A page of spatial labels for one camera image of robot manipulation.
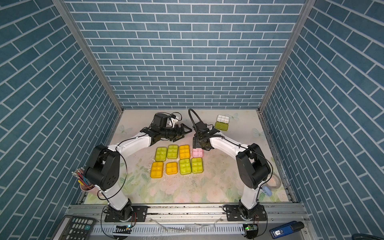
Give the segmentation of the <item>pink pillbox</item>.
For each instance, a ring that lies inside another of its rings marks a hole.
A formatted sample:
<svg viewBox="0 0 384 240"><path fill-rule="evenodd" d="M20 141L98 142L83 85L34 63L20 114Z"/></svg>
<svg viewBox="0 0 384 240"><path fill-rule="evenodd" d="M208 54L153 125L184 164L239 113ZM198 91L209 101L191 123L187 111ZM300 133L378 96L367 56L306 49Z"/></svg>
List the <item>pink pillbox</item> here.
<svg viewBox="0 0 384 240"><path fill-rule="evenodd" d="M193 148L192 158L202 158L204 155L204 151L201 148Z"/></svg>

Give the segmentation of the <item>green pillbox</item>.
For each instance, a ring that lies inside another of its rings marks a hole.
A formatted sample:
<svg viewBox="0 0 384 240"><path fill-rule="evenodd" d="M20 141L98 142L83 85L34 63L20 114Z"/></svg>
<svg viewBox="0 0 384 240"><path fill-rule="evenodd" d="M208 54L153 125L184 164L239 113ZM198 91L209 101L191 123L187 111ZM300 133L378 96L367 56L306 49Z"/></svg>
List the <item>green pillbox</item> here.
<svg viewBox="0 0 384 240"><path fill-rule="evenodd" d="M191 162L189 159L181 159L179 161L179 166L181 175L188 175L192 173Z"/></svg>
<svg viewBox="0 0 384 240"><path fill-rule="evenodd" d="M200 174L204 171L203 159L202 158L192 158L191 167L193 174Z"/></svg>
<svg viewBox="0 0 384 240"><path fill-rule="evenodd" d="M227 131L229 129L230 117L225 115L218 115L215 123L215 128L220 131Z"/></svg>
<svg viewBox="0 0 384 240"><path fill-rule="evenodd" d="M174 160L179 156L179 146L178 145L169 145L167 151L167 159Z"/></svg>

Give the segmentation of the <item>green pillbox sideways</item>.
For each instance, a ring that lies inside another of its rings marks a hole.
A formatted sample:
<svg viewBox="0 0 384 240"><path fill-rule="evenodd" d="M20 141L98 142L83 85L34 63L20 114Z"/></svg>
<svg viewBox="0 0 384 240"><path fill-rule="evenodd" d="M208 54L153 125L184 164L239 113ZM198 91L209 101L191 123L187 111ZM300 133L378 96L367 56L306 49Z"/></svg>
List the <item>green pillbox sideways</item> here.
<svg viewBox="0 0 384 240"><path fill-rule="evenodd" d="M167 151L166 147L158 147L156 149L155 161L156 162L164 162L167 159Z"/></svg>

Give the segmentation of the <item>small orange pillbox front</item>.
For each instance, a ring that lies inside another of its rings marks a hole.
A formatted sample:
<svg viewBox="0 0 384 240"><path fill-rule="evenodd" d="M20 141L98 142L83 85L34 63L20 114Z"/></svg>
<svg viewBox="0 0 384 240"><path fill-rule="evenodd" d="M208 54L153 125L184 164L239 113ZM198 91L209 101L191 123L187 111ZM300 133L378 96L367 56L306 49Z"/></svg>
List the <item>small orange pillbox front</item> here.
<svg viewBox="0 0 384 240"><path fill-rule="evenodd" d="M170 162L166 164L166 174L167 175L175 175L178 173L178 163Z"/></svg>

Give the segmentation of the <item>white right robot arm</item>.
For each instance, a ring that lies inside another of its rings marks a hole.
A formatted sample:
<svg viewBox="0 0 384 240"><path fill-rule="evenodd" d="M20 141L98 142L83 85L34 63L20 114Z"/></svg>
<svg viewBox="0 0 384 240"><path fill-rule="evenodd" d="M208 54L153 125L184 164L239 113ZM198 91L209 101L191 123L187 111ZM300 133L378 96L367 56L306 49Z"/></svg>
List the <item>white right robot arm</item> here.
<svg viewBox="0 0 384 240"><path fill-rule="evenodd" d="M244 184L239 212L245 220L254 218L261 208L259 195L263 185L273 174L273 166L264 157L259 145L241 144L216 130L204 134L195 133L194 139L203 150L220 150L236 160L239 176Z"/></svg>

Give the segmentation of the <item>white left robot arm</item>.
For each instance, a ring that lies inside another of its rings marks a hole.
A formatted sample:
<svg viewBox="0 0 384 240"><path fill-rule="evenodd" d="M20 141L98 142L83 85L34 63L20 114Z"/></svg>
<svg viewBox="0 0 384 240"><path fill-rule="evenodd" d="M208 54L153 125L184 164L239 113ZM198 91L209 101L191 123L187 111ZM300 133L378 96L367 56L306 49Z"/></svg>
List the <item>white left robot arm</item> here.
<svg viewBox="0 0 384 240"><path fill-rule="evenodd" d="M108 201L110 216L118 222L132 221L135 216L131 200L123 193L127 178L122 184L119 183L121 161L127 167L125 157L150 147L160 140L176 142L190 132L192 129L184 124L173 127L145 127L134 137L123 140L119 144L107 147L98 145L93 149L85 166L85 177L99 190L103 200Z"/></svg>

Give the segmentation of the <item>tape roll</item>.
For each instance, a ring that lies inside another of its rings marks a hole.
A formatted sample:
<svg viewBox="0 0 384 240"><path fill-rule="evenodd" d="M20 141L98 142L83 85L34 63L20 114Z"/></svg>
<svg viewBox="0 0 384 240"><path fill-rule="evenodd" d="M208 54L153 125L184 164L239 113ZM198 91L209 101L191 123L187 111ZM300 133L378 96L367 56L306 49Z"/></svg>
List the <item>tape roll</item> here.
<svg viewBox="0 0 384 240"><path fill-rule="evenodd" d="M282 185L282 181L278 175L273 173L271 179L267 182L267 185L270 190L276 190L279 189Z"/></svg>

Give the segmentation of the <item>pink pencil cup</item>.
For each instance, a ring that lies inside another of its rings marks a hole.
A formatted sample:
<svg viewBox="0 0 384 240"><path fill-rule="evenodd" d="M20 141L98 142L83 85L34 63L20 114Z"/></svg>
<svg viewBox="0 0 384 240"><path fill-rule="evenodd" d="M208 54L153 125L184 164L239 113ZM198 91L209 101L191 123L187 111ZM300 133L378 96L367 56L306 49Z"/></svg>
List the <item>pink pencil cup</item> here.
<svg viewBox="0 0 384 240"><path fill-rule="evenodd" d="M88 194L97 195L98 189L95 185L91 184L91 182L85 177L85 169L79 168L72 172L72 176L75 177L80 184L80 188L83 192Z"/></svg>

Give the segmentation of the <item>blue handheld device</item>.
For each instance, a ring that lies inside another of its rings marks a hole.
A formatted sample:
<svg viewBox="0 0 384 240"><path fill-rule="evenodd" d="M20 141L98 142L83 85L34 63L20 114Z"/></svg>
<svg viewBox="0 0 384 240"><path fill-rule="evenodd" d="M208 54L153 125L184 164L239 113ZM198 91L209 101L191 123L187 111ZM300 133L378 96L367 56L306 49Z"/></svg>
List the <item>blue handheld device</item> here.
<svg viewBox="0 0 384 240"><path fill-rule="evenodd" d="M292 221L284 225L281 225L279 227L271 229L269 233L272 239L277 239L277 238L281 238L281 237L296 233L301 229L303 229L304 227L305 225L303 222Z"/></svg>

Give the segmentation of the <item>black calculator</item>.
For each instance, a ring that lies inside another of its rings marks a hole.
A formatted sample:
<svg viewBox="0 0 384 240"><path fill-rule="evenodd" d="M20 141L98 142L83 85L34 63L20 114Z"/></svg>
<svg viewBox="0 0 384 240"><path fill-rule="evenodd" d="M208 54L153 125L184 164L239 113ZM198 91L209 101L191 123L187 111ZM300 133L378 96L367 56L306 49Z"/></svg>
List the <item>black calculator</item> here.
<svg viewBox="0 0 384 240"><path fill-rule="evenodd" d="M51 240L87 240L95 223L93 218L65 215Z"/></svg>

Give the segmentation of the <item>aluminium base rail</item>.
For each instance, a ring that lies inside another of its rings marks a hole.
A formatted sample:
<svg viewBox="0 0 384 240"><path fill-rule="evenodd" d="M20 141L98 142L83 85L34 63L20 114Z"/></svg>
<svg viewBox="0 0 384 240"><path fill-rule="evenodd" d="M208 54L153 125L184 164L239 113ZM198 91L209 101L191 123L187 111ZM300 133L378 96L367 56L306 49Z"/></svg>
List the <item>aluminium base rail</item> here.
<svg viewBox="0 0 384 240"><path fill-rule="evenodd" d="M116 239L182 235L235 235L270 239L270 230L296 221L303 226L286 239L314 240L303 204L263 203L252 211L238 204L134 204L134 220L121 222L105 205L71 205L68 215L93 218L92 236Z"/></svg>

